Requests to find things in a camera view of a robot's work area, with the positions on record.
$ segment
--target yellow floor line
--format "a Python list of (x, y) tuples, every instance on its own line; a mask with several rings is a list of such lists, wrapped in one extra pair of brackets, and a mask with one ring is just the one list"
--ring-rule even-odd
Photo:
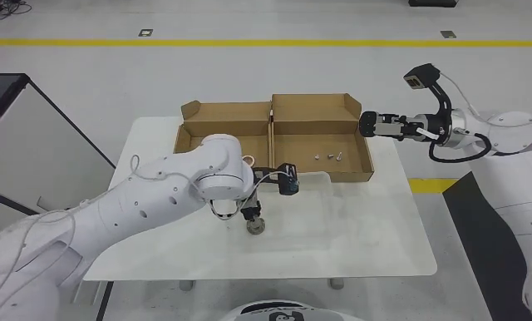
[(457, 179), (409, 179), (408, 183), (414, 194), (438, 194), (457, 182)]
[(532, 40), (388, 39), (39, 39), (0, 38), (0, 46), (49, 47), (532, 47)]

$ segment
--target wheel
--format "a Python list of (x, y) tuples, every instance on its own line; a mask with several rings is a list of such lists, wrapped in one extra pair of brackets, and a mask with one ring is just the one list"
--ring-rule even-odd
[(248, 220), (246, 222), (246, 229), (252, 235), (260, 235), (266, 229), (266, 222), (262, 218), (256, 218), (255, 220)]

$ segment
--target floor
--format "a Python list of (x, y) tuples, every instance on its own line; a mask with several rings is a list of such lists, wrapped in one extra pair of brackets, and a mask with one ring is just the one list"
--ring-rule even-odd
[[(461, 0), (454, 9), (405, 0), (27, 0), (33, 10), (0, 22), (1, 38), (532, 39), (531, 0)], [(267, 101), (273, 93), (348, 92), (365, 110), (415, 115), (437, 109), (402, 80), (432, 62), (482, 111), (532, 111), (528, 47), (19, 47), (0, 46), (0, 72), (25, 72), (117, 162), (139, 116), (174, 116), (187, 101)], [(442, 81), (453, 105), (458, 92)], [(397, 142), (409, 178), (460, 178), (425, 145)], [(439, 150), (440, 156), (461, 156)], [(368, 320), (489, 320), (440, 195), (416, 195), (439, 269), (425, 278), (117, 283), (105, 320), (215, 320), (253, 299), (298, 299)], [(79, 309), (65, 307), (72, 313)]]

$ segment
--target box flap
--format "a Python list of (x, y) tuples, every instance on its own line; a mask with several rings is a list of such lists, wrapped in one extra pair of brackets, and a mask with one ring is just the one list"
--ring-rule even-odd
[(194, 114), (200, 110), (201, 103), (199, 101), (191, 101), (184, 104), (181, 107), (181, 114), (183, 115), (183, 120), (190, 119)]
[(181, 107), (187, 121), (268, 121), (269, 101), (201, 103), (191, 101)]
[(345, 94), (272, 96), (274, 121), (358, 121), (362, 106)]

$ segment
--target cardboard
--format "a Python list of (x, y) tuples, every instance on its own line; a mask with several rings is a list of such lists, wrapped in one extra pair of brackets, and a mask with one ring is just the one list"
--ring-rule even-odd
[(270, 167), (270, 110), (268, 101), (184, 104), (174, 153), (192, 151), (208, 135), (230, 134), (239, 139), (243, 155), (255, 158), (255, 166)]
[[(354, 98), (348, 94), (273, 95), (272, 108), (273, 167), (288, 162), (302, 173), (325, 171), (332, 182), (370, 180), (372, 159), (358, 130), (362, 105)], [(340, 151), (342, 160), (337, 161)]]

